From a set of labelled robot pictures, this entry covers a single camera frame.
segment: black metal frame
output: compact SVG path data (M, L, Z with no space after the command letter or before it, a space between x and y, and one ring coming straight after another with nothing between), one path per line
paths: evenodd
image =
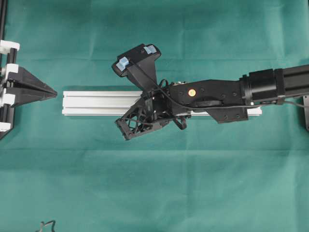
M0 39L4 39L5 17L7 10L7 0L1 0L0 16ZM7 54L6 65L15 64L17 58L17 49L11 48ZM47 84L40 81L23 67L18 66L17 72L5 70L7 79L0 76L1 87L6 89L6 94L14 95L14 103L4 104L0 107L0 122L10 123L11 129L6 132L0 132L0 139L7 135L14 127L15 107L35 101L43 101L57 96L57 92Z

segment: white clamp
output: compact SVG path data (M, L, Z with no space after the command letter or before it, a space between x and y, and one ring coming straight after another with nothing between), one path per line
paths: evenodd
M18 73L18 64L7 64L5 67L5 78L3 82L5 83L8 79L9 73ZM6 88L2 89L0 93L0 107L3 107L4 104L13 105L15 103L15 95L6 93Z
M7 55L10 53L10 49L15 48L17 51L19 51L20 44L11 42L11 41L6 41L6 40L0 40L0 53Z
M0 132L7 132L11 129L11 124L8 122L0 122Z

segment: black wire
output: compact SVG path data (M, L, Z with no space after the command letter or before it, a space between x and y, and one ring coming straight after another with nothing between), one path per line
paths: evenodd
M208 107L190 107L186 105L182 105L173 98L171 98L140 66L138 66L135 62L132 60L129 60L130 63L132 63L138 70L140 70L148 79L150 79L153 84L159 89L171 102L174 104L189 109L189 110L206 110L206 109L228 109L228 108L257 108L260 106L266 106L266 105L275 105L275 103L267 103L267 104L258 104L258 105L228 105L228 106L208 106Z
M295 105L295 106L298 106L298 107L301 107L301 108L305 108L305 109L308 109L308 108L309 108L309 106L302 105L302 104L298 104L298 103L296 103L296 102L294 102L294 101L284 101L283 103Z

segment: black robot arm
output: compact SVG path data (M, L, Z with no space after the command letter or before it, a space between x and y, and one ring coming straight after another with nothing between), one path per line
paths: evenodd
M205 80L168 83L156 80L153 44L141 44L118 56L112 65L120 77L140 88L141 98L116 124L125 139L158 130L174 121L186 128L192 112L207 112L218 123L248 119L248 108L283 104L286 98L309 95L309 65L268 69L243 75L238 81Z

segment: green backdrop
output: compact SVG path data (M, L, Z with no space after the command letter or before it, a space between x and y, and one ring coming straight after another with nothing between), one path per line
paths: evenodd
M309 230L301 109L192 118L129 142L116 117L61 114L64 90L132 89L111 64L140 43L161 50L169 81L308 64L307 0L9 0L5 33L58 97L19 107L0 142L1 231L52 219L56 232Z

